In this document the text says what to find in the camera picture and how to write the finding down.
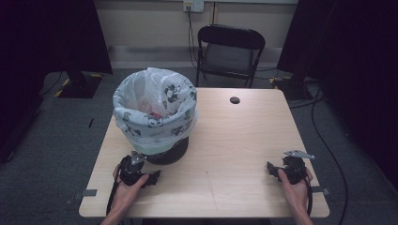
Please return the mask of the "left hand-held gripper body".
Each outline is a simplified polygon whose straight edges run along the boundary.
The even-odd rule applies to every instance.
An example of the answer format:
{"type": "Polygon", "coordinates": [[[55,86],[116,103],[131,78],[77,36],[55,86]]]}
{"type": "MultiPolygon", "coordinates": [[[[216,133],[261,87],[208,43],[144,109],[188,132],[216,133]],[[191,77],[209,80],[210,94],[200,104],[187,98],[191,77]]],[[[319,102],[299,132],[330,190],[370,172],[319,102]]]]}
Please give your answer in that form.
{"type": "Polygon", "coordinates": [[[142,168],[145,165],[145,157],[133,151],[122,158],[119,166],[119,177],[128,186],[134,185],[144,174],[142,168]]]}

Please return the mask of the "black folding chair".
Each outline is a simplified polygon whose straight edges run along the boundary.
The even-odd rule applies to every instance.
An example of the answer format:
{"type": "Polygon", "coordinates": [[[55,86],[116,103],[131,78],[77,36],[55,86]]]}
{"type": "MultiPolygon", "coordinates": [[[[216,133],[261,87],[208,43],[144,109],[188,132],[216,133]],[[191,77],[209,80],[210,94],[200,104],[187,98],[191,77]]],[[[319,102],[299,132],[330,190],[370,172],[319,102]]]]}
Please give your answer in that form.
{"type": "Polygon", "coordinates": [[[266,46],[265,38],[255,30],[210,24],[197,34],[198,56],[195,84],[199,76],[213,74],[245,81],[249,88],[259,59],[266,46]]]}

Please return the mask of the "black mesh waste bin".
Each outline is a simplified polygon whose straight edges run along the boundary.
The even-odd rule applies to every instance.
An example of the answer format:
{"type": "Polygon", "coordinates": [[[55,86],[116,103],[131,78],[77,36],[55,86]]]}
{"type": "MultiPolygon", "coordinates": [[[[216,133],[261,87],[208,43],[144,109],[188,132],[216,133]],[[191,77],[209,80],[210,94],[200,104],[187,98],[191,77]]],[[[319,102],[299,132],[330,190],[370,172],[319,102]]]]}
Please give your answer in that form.
{"type": "Polygon", "coordinates": [[[156,165],[169,165],[179,161],[187,152],[189,146],[189,138],[176,142],[168,151],[149,155],[146,160],[156,165]]]}

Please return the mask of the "black stand base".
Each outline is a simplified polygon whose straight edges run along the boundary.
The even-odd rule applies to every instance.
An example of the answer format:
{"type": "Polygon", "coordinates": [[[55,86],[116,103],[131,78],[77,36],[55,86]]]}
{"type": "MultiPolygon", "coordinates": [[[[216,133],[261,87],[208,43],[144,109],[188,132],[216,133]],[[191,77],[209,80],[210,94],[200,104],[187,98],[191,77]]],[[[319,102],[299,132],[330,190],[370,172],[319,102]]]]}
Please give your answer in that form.
{"type": "Polygon", "coordinates": [[[293,76],[271,78],[270,84],[274,89],[281,90],[287,100],[312,100],[310,93],[304,81],[297,81],[293,76]]]}
{"type": "Polygon", "coordinates": [[[56,98],[92,98],[103,77],[96,73],[82,73],[72,75],[64,81],[55,93],[56,98]]]}

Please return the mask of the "white printed plastic bag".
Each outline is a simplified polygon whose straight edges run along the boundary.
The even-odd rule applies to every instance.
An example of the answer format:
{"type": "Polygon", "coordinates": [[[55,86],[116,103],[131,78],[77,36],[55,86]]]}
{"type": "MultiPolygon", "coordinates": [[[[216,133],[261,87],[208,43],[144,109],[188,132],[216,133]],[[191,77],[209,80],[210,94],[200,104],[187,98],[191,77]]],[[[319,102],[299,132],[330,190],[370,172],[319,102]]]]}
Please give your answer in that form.
{"type": "Polygon", "coordinates": [[[190,136],[199,117],[196,103],[197,90],[188,78],[149,67],[116,88],[115,123],[136,151],[155,155],[190,136]]]}

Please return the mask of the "black curtain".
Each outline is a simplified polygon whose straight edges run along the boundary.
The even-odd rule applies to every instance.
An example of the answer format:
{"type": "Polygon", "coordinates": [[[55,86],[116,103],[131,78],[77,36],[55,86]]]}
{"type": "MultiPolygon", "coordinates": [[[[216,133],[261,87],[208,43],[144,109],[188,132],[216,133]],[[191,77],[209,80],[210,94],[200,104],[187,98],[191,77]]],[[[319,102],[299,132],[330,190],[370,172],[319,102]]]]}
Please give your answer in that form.
{"type": "Polygon", "coordinates": [[[94,0],[0,0],[0,163],[12,158],[45,77],[111,74],[94,0]]]}
{"type": "Polygon", "coordinates": [[[398,190],[398,0],[298,0],[278,69],[321,81],[398,190]]]}

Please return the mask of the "person's left hand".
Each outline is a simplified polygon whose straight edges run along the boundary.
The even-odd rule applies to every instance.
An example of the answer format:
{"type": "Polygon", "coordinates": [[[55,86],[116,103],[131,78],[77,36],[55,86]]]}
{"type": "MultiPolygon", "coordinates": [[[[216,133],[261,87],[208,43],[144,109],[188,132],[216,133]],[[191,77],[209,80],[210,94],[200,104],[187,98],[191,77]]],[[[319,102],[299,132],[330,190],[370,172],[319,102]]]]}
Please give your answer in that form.
{"type": "Polygon", "coordinates": [[[113,172],[118,187],[111,204],[110,214],[124,216],[136,199],[141,186],[143,186],[149,178],[149,175],[145,173],[134,185],[128,186],[118,177],[118,169],[119,164],[116,165],[113,172]]]}

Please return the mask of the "person's right hand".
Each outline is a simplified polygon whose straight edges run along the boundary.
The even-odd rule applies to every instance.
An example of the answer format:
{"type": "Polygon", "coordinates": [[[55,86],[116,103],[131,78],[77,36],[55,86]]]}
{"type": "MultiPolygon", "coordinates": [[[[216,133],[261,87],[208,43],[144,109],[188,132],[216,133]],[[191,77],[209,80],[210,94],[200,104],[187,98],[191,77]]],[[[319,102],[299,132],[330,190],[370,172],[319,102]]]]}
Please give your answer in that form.
{"type": "Polygon", "coordinates": [[[293,214],[307,214],[307,185],[310,184],[313,180],[313,175],[309,170],[306,170],[306,173],[307,175],[304,180],[301,180],[295,185],[292,185],[289,182],[286,173],[281,169],[278,170],[278,175],[280,176],[280,179],[282,181],[285,199],[293,214]]]}

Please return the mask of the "white wall socket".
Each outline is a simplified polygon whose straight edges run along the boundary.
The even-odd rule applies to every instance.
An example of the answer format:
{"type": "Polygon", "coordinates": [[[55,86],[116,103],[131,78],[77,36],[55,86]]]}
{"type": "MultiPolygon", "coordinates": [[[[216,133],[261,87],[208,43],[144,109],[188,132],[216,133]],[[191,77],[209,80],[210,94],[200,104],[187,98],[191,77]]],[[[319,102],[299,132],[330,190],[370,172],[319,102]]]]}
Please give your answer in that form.
{"type": "Polygon", "coordinates": [[[184,12],[198,12],[202,13],[204,11],[205,2],[204,0],[184,0],[183,1],[183,11],[184,12]]]}

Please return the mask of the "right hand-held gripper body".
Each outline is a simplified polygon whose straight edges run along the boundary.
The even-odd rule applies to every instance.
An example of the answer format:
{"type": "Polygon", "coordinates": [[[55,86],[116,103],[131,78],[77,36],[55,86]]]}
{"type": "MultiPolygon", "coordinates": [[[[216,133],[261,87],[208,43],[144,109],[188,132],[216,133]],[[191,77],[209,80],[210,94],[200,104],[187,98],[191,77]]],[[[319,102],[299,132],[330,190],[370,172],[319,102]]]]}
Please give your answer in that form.
{"type": "Polygon", "coordinates": [[[290,165],[285,166],[284,172],[289,182],[294,185],[303,180],[306,176],[306,165],[303,159],[314,159],[314,155],[310,155],[301,150],[284,151],[285,157],[290,157],[290,165]]]}

